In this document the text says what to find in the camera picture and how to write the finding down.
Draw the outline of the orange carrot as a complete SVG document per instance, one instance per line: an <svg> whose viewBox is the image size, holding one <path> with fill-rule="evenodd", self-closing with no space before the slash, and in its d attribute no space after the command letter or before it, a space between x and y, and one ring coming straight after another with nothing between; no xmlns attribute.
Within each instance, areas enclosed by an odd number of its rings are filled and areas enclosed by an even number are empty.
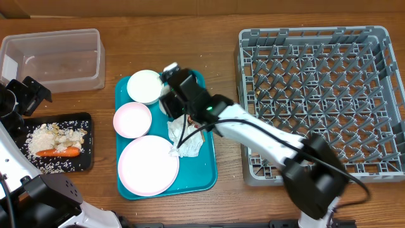
<svg viewBox="0 0 405 228"><path fill-rule="evenodd" d="M76 147L67 147L63 150L57 149L47 149L43 151L36 152L37 156L48 156L48 157L76 157L80 154L80 149Z"/></svg>

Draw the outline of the white tissue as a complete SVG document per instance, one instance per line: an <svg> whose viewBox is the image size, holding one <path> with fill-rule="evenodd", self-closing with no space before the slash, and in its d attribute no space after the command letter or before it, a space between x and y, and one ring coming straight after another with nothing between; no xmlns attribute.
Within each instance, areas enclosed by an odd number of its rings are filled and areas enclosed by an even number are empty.
<svg viewBox="0 0 405 228"><path fill-rule="evenodd" d="M170 156L182 158L197 157L199 155L204 142L201 132L185 140L190 133L197 130L196 125L189 122L189 116L184 119L184 115L182 115L172 122L167 122L167 126L168 137L173 142L173 148L169 152Z"/></svg>

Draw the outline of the large pink plate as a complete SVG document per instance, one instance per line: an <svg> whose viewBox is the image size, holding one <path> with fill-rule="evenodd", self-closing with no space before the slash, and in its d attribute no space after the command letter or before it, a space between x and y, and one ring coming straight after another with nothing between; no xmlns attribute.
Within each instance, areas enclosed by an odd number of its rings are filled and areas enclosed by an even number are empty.
<svg viewBox="0 0 405 228"><path fill-rule="evenodd" d="M155 196L166 191L177 178L179 157L170 155L173 145L159 136L142 136L130 142L118 160L118 177L123 186L138 196Z"/></svg>

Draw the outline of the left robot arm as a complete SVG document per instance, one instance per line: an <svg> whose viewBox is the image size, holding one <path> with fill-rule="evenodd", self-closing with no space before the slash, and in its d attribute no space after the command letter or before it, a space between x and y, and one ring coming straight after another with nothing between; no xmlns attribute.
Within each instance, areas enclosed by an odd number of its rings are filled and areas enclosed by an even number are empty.
<svg viewBox="0 0 405 228"><path fill-rule="evenodd" d="M1 227L131 227L125 217L82 199L63 174L43 174L15 143L23 118L51 91L25 77L1 86Z"/></svg>

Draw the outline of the red snack wrapper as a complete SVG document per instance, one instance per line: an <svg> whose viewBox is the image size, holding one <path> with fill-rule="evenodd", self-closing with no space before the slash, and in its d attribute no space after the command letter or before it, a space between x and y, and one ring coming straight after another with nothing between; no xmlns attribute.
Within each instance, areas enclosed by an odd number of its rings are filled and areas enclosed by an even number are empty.
<svg viewBox="0 0 405 228"><path fill-rule="evenodd" d="M189 125L193 125L194 127L198 128L198 125L195 123L195 121L193 121L193 119L189 115L187 116L187 123Z"/></svg>

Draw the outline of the white bowl with scraps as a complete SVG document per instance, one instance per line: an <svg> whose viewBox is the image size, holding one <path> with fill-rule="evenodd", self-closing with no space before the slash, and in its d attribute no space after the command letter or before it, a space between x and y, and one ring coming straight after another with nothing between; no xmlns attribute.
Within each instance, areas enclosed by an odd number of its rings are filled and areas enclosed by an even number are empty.
<svg viewBox="0 0 405 228"><path fill-rule="evenodd" d="M152 105L160 97L164 88L159 74L152 70L134 73L127 82L127 92L131 99L144 105Z"/></svg>

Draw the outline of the white paper cup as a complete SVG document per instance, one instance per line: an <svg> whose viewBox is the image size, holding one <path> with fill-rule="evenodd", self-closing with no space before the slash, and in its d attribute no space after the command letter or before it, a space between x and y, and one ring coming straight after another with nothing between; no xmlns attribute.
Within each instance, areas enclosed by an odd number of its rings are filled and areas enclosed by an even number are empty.
<svg viewBox="0 0 405 228"><path fill-rule="evenodd" d="M163 102L163 97L168 94L170 91L170 86L169 85L165 85L162 90L161 90L161 94L159 96L159 109L160 111L164 114L167 115L166 109L165 109L165 105Z"/></svg>

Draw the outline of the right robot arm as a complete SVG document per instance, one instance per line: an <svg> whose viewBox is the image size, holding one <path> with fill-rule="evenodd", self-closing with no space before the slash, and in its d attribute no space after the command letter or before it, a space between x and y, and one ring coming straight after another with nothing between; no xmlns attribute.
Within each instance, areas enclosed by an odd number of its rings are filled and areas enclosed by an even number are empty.
<svg viewBox="0 0 405 228"><path fill-rule="evenodd" d="M330 227L337 203L349 182L344 166L319 134L304 138L284 132L249 114L220 94L210 95L196 74L172 63L160 79L165 84L160 102L169 117L191 117L197 129L182 136L181 148L206 131L241 143L267 159L281 173L283 185L300 209L299 227Z"/></svg>

